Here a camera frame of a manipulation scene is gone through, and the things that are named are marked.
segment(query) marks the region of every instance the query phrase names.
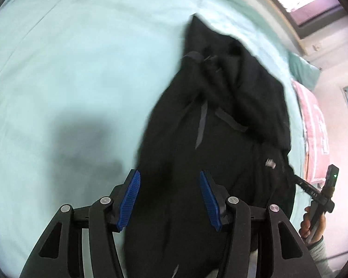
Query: pillow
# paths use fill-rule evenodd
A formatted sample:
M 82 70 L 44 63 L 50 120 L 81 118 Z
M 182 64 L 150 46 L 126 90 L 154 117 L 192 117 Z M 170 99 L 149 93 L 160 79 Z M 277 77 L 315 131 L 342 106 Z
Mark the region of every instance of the pillow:
M 321 70 L 304 58 L 289 51 L 289 68 L 294 79 L 304 85 L 308 90 L 313 91 L 317 84 Z
M 297 81 L 292 83 L 298 96 L 306 142 L 304 179 L 311 184 L 325 183 L 330 155 L 324 115 L 313 93 Z

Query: white wall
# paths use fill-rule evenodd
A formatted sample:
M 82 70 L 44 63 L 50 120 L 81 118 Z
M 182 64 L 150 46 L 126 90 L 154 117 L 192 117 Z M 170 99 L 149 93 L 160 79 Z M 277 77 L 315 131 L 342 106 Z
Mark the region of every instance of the white wall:
M 348 17 L 310 35 L 303 44 L 306 59 L 323 69 L 314 94 L 327 125 L 331 163 L 340 170 L 332 198 L 335 209 L 326 216 L 324 234 L 327 255 L 332 256 L 348 250 L 348 105 L 342 91 L 348 86 Z M 329 263 L 338 269 L 347 259 L 348 254 Z

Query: bed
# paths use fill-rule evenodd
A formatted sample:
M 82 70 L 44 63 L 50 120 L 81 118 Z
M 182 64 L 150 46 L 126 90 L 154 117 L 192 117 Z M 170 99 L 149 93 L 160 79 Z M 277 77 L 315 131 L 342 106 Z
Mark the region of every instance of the bed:
M 239 39 L 285 87 L 289 161 L 303 125 L 290 52 L 244 0 L 6 0 L 0 8 L 0 268 L 18 277 L 64 203 L 108 195 L 134 167 L 147 117 L 175 75 L 197 13 Z M 309 197 L 296 190 L 299 228 Z M 115 237 L 118 246 L 123 235 Z M 87 234 L 83 239 L 86 277 Z

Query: wall outlet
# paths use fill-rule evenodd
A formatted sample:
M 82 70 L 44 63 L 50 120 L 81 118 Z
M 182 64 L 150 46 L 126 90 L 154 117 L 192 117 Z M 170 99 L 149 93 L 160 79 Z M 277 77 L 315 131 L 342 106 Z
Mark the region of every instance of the wall outlet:
M 315 52 L 320 51 L 320 50 L 322 49 L 322 44 L 321 44 L 321 42 L 318 42 L 318 43 L 312 45 L 312 48 L 313 48 L 313 50 L 314 50 Z

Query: black jacket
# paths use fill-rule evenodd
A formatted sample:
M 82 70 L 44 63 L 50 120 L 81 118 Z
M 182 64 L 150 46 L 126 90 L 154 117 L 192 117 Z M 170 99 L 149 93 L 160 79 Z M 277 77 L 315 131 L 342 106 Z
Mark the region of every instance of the black jacket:
M 125 234 L 129 278 L 205 277 L 227 233 L 211 226 L 199 175 L 249 205 L 290 217 L 284 89 L 242 44 L 193 17 L 177 75 L 157 102 L 139 149 L 141 188 Z

